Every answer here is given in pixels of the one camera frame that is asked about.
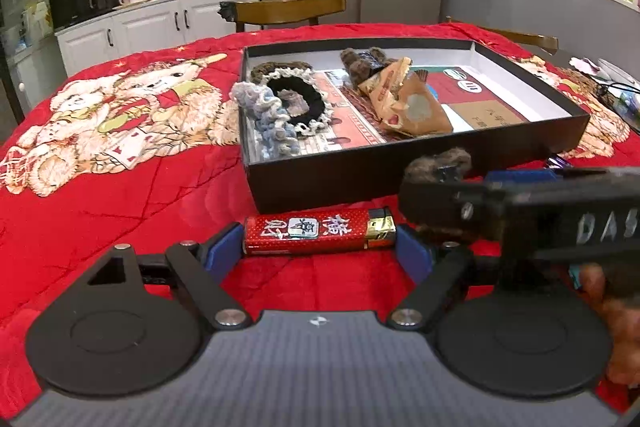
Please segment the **human hand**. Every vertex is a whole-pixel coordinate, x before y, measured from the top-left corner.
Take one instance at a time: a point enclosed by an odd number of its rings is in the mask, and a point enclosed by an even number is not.
[[[607,378],[624,385],[640,383],[640,309],[629,307],[622,299],[605,296],[606,279],[597,264],[580,269],[580,284],[587,302],[607,323],[613,338]]]

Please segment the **white cabinet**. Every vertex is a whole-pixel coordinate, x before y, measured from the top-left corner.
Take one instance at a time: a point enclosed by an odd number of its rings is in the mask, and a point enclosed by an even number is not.
[[[71,76],[132,53],[175,48],[234,33],[235,23],[218,15],[222,1],[257,0],[156,0],[63,30],[58,33],[58,43],[66,73]],[[259,29],[246,27],[246,31]]]
[[[188,26],[186,42],[222,37],[236,31],[236,23],[226,22],[220,15],[222,1],[259,1],[259,0],[180,0],[182,4],[182,22]],[[250,26],[245,31],[259,30],[260,26]]]
[[[173,48],[185,43],[180,0],[150,4],[113,17],[122,55]]]
[[[68,76],[121,56],[108,18],[69,29],[58,44]]]

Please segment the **wooden chair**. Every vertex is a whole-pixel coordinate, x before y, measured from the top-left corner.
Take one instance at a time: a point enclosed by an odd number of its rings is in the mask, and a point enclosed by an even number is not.
[[[221,2],[220,16],[236,23],[236,32],[243,32],[245,24],[291,24],[309,21],[318,25],[318,17],[343,12],[347,0],[278,0],[257,2]]]
[[[452,17],[447,16],[447,22],[463,22],[457,21]],[[507,37],[510,41],[517,42],[518,44],[527,44],[529,46],[537,46],[542,48],[550,55],[555,55],[559,49],[558,38],[556,37],[548,37],[546,35],[533,35],[530,33],[519,33],[512,32],[509,30],[497,30],[495,28],[485,28],[483,26],[478,26],[483,30],[487,30],[490,32],[498,33],[503,37]]]

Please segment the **open box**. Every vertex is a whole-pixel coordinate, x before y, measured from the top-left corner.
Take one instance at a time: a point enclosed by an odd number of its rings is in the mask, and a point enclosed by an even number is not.
[[[502,106],[512,108],[519,117],[518,123],[473,128],[468,124],[473,117],[466,115],[458,119],[456,116],[459,115],[450,109],[453,104],[446,107],[441,102],[453,124],[452,134],[382,143],[370,140],[358,147],[338,146],[337,150],[328,152],[265,160],[260,155],[260,138],[254,123],[240,108],[242,161],[261,213],[351,203],[395,194],[404,168],[412,160],[453,147],[462,147],[470,153],[473,174],[544,159],[575,148],[588,124],[588,113],[563,94],[473,41],[367,38],[251,46],[244,50],[240,80],[248,80],[252,68],[269,61],[300,60],[311,64],[315,71],[341,70],[341,50],[364,50],[372,46],[383,49],[388,57],[412,58],[415,68],[446,69],[452,85],[457,84],[458,76],[471,76],[472,84],[476,85],[472,90],[478,90],[479,86]]]

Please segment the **silver screw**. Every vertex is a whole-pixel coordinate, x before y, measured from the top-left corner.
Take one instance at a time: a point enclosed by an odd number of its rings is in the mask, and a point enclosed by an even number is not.
[[[473,215],[474,215],[474,206],[473,204],[467,201],[465,204],[462,205],[460,217],[462,217],[464,221],[468,221],[473,217]]]
[[[216,313],[216,322],[228,327],[239,326],[246,320],[246,313],[242,310],[226,309]]]
[[[411,327],[417,326],[422,322],[422,314],[418,310],[409,308],[401,308],[391,314],[391,320],[398,326]]]

